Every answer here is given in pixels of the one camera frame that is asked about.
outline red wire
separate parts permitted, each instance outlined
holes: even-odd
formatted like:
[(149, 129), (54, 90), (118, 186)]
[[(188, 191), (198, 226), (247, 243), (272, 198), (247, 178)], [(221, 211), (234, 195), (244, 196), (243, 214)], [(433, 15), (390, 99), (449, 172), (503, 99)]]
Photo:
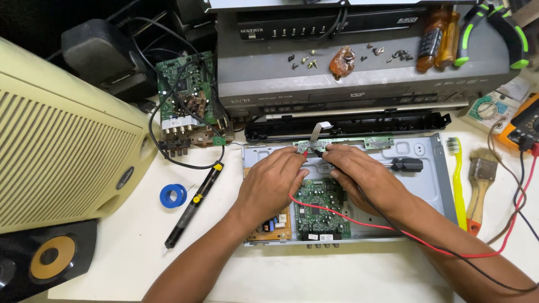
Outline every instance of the red wire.
[[(531, 178), (533, 177), (533, 174), (534, 174), (534, 169), (535, 169), (535, 162), (537, 160), (537, 157), (534, 157), (534, 161), (533, 163), (531, 164), (531, 168), (530, 168), (530, 175), (528, 177), (528, 181), (526, 182), (526, 186), (524, 187), (524, 192), (528, 189), (528, 185), (530, 184), (530, 181), (531, 181)], [(325, 208), (323, 206), (316, 206), (316, 205), (311, 205), (311, 204), (306, 204), (306, 203), (303, 203), (303, 202), (299, 202), (298, 200), (294, 199), (294, 197), (292, 197), (291, 194), (288, 194), (288, 196), (290, 197), (290, 199), (292, 199), (292, 201), (294, 201), (295, 203), (299, 204), (299, 205), (303, 205), (303, 206), (308, 206), (308, 207), (312, 207), (312, 208), (319, 208), (319, 209), (323, 209), (323, 210), (327, 210), (331, 213), (333, 213), (334, 215), (339, 215), (343, 218), (345, 218), (346, 220), (349, 220), (351, 222), (354, 222), (356, 224), (359, 224), (359, 225), (363, 225), (363, 226), (369, 226), (369, 227), (375, 227), (375, 228), (380, 228), (380, 229), (387, 229), (387, 230), (395, 230), (394, 228), (391, 228), (391, 227), (388, 227), (388, 226), (381, 226), (381, 225), (374, 225), (374, 224), (368, 224), (368, 223), (361, 223), (361, 222), (358, 222), (356, 220), (353, 220), (343, 214), (340, 214), (338, 212), (335, 212), (334, 210), (332, 209), (329, 209), (329, 208)], [(522, 201), (522, 198), (523, 198), (523, 195), (520, 196), (519, 198), (519, 201), (518, 203), (516, 204), (516, 207), (515, 209), (519, 208), (519, 205), (520, 205), (520, 202)], [(512, 230), (513, 230), (513, 226), (515, 225), (515, 221), (516, 221), (516, 217), (515, 216), (513, 218), (513, 221), (511, 222), (511, 226), (509, 227), (509, 230), (507, 231), (507, 234), (505, 236), (505, 238), (503, 239), (503, 244), (501, 246), (501, 248), (495, 252), (491, 252), (491, 253), (479, 253), (479, 254), (461, 254), (461, 256), (465, 257), (465, 258), (486, 258), (486, 257), (493, 257), (493, 256), (497, 256), (499, 255), (506, 247), (506, 244), (507, 244), (507, 240), (509, 239), (509, 235), (511, 234)], [(402, 231), (402, 233), (404, 233), (405, 235), (409, 236), (410, 238), (413, 238), (415, 240), (417, 240), (418, 242), (420, 242), (421, 244), (427, 246), (428, 248), (430, 249), (433, 249), (437, 252), (440, 252), (440, 253), (443, 253), (443, 254), (446, 254), (448, 256), (453, 256), (453, 254), (449, 253), (449, 252), (446, 252), (444, 250), (441, 250), (441, 249), (438, 249), (432, 245), (430, 245), (429, 243), (419, 239), (418, 237), (410, 234), (410, 233), (407, 233), (405, 231)]]

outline blue spool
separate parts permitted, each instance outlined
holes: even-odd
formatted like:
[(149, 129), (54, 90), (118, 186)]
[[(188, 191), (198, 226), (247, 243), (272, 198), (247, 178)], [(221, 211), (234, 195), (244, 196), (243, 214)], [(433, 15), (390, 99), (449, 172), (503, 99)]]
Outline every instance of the blue spool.
[[(170, 197), (170, 194), (173, 191), (177, 196), (175, 201), (173, 201)], [(175, 208), (181, 206), (183, 203), (185, 203), (185, 201), (187, 201), (187, 190), (180, 184), (168, 184), (161, 190), (159, 200), (161, 200), (161, 204), (166, 208)]]

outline white table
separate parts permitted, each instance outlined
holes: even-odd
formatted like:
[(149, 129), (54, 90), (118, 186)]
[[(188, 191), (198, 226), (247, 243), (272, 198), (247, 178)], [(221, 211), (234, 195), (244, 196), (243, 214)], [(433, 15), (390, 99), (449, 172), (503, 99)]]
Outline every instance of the white table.
[[(486, 146), (487, 134), (460, 121), (442, 131), (446, 140), (458, 136), (463, 158)], [(520, 176), (519, 154), (498, 144), (505, 163)], [(210, 164), (221, 148), (191, 150), (181, 161)], [(452, 176), (455, 159), (446, 150)], [(529, 170), (531, 156), (525, 158)], [(164, 241), (181, 216), (180, 208), (159, 203), (163, 186), (180, 183), (189, 191), (188, 201), (208, 173), (185, 169), (157, 155), (148, 172), (125, 203), (98, 227), (98, 242), (88, 273), (49, 290), (51, 299), (140, 301), (157, 276), (197, 238), (202, 236), (234, 203), (243, 180), (241, 147), (226, 147), (225, 168), (178, 245), (162, 256)], [(469, 161), (462, 170), (464, 197)], [(539, 231), (539, 176), (528, 190), (523, 213)], [(496, 182), (488, 190), (479, 238), (488, 240), (506, 224), (516, 184), (498, 166)], [(493, 247), (497, 249), (500, 241)], [(539, 242), (519, 217), (503, 255), (539, 280)], [(281, 302), (399, 302), (438, 303), (460, 301), (426, 258), (410, 241), (341, 244), (340, 248), (307, 249), (305, 245), (238, 247), (225, 266), (207, 301), (244, 303)]]

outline toothbrush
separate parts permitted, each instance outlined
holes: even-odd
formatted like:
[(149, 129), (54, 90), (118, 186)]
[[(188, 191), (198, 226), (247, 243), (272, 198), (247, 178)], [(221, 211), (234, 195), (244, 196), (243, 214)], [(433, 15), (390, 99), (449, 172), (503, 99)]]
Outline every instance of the toothbrush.
[(462, 183), (460, 183), (460, 169), (462, 168), (462, 147), (460, 145), (460, 140), (457, 137), (450, 137), (447, 140), (447, 148), (450, 152), (455, 155), (457, 158), (457, 167), (455, 168), (455, 173), (453, 174), (453, 188), (455, 190), (454, 200), (455, 200), (455, 211), (457, 212), (457, 221), (459, 227), (468, 230), (466, 223), (466, 207), (464, 206), (464, 198), (462, 197)]

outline multimeter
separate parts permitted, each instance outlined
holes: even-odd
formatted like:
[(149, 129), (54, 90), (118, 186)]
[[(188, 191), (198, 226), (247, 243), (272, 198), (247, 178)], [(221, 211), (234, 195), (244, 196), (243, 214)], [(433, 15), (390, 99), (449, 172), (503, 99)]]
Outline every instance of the multimeter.
[(521, 151), (530, 151), (539, 142), (539, 94), (524, 102), (511, 122), (496, 137), (503, 144)]

